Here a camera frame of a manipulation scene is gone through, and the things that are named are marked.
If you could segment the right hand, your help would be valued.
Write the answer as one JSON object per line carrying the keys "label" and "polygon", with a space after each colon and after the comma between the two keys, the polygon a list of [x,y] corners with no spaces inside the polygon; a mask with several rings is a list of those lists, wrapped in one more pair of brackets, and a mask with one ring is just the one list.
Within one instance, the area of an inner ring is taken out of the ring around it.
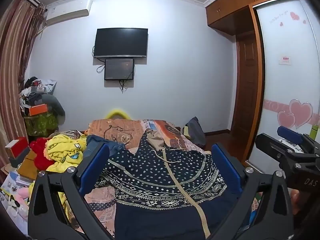
{"label": "right hand", "polygon": [[292,213],[293,215],[296,215],[310,197],[310,193],[292,189],[290,197],[292,204]]}

